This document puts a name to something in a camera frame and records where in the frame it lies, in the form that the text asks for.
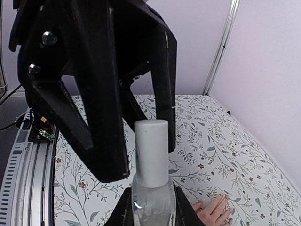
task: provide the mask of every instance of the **floral tablecloth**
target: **floral tablecloth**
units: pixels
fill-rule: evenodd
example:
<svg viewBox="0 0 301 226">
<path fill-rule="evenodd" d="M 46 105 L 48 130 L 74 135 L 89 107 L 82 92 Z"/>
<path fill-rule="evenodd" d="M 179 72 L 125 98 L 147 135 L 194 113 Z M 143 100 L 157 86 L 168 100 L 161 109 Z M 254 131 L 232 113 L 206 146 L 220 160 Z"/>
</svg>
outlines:
<svg viewBox="0 0 301 226">
<path fill-rule="evenodd" d="M 136 99 L 155 118 L 152 95 Z M 85 118 L 79 96 L 73 100 Z M 131 176 L 103 184 L 89 172 L 60 134 L 55 164 L 56 226 L 102 226 L 135 173 L 135 136 L 124 123 Z M 253 138 L 211 97 L 176 97 L 176 150 L 169 173 L 190 202 L 230 196 L 236 226 L 301 226 L 301 199 Z"/>
</svg>

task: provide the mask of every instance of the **glass bottle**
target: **glass bottle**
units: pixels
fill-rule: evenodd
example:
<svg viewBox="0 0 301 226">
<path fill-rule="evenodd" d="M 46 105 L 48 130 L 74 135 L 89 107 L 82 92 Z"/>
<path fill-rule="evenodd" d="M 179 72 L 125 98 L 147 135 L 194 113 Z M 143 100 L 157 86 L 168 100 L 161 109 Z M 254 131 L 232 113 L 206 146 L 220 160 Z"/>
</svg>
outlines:
<svg viewBox="0 0 301 226">
<path fill-rule="evenodd" d="M 134 226 L 174 226 L 176 198 L 168 174 L 168 122 L 135 123 L 136 174 L 132 183 Z"/>
</svg>

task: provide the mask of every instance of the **finger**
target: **finger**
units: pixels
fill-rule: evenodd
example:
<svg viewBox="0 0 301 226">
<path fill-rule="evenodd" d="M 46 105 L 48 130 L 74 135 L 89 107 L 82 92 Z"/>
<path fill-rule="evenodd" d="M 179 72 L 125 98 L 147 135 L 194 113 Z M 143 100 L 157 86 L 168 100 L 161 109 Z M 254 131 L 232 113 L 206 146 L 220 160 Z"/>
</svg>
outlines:
<svg viewBox="0 0 301 226">
<path fill-rule="evenodd" d="M 222 214 L 222 212 L 224 211 L 224 209 L 226 208 L 226 205 L 228 203 L 229 200 L 229 196 L 227 195 L 222 201 L 221 203 L 215 208 L 215 210 L 212 213 L 212 217 L 213 219 L 218 219 L 218 217 Z"/>
<path fill-rule="evenodd" d="M 199 200 L 198 202 L 196 202 L 195 204 L 192 205 L 194 211 L 199 210 L 204 204 L 204 200 Z"/>
<path fill-rule="evenodd" d="M 232 213 L 232 211 L 233 211 L 233 209 L 230 208 L 230 209 L 228 209 L 226 212 L 224 212 L 224 213 L 217 219 L 216 224 L 217 224 L 217 225 L 223 225 L 223 222 L 225 222 L 225 220 L 230 216 L 230 214 Z"/>
<path fill-rule="evenodd" d="M 207 211 L 209 214 L 211 214 L 215 208 L 218 206 L 222 198 L 224 197 L 224 194 L 219 194 L 213 201 L 204 209 L 204 211 Z"/>
<path fill-rule="evenodd" d="M 232 225 L 232 221 L 229 223 L 226 223 L 225 225 L 221 225 L 221 226 L 231 226 Z"/>
<path fill-rule="evenodd" d="M 232 225 L 232 220 L 229 220 L 229 222 L 228 223 L 225 223 L 224 225 L 221 225 L 221 226 L 231 226 Z"/>
</svg>

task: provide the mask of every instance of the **metal rail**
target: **metal rail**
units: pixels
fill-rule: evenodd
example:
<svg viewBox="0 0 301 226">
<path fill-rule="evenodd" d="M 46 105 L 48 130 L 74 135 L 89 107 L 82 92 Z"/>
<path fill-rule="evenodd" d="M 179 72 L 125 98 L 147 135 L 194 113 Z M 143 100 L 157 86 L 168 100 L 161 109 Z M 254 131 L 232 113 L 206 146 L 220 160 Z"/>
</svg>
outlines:
<svg viewBox="0 0 301 226">
<path fill-rule="evenodd" d="M 235 22 L 235 19 L 237 16 L 239 3 L 240 3 L 240 0 L 232 0 L 231 1 L 227 19 L 226 19 L 226 23 L 225 23 L 225 26 L 224 26 L 224 29 L 222 32 L 222 37 L 219 42 L 213 63 L 211 65 L 209 75 L 207 77 L 206 83 L 203 88 L 203 92 L 202 92 L 203 95 L 209 95 L 209 93 L 212 89 L 214 80 L 215 80 L 218 70 L 220 68 L 222 58 L 224 56 L 225 50 L 226 50 L 228 42 L 229 42 L 231 31 L 232 31 L 232 28 L 233 28 L 233 25 L 234 25 L 234 22 Z"/>
<path fill-rule="evenodd" d="M 30 130 L 19 130 L 0 192 L 0 225 L 52 226 L 56 139 L 28 142 Z"/>
</svg>

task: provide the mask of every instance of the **screw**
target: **screw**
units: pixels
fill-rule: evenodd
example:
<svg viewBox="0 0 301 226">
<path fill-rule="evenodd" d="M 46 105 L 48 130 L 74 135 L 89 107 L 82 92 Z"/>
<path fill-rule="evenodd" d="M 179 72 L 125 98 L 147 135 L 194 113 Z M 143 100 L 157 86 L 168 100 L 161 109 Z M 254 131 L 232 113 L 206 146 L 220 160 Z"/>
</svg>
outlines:
<svg viewBox="0 0 301 226">
<path fill-rule="evenodd" d="M 52 32 L 46 31 L 42 36 L 42 43 L 45 46 L 52 46 L 57 43 L 57 37 Z"/>
<path fill-rule="evenodd" d="M 41 68 L 35 64 L 30 64 L 28 66 L 29 74 L 38 74 L 41 71 Z"/>
</svg>

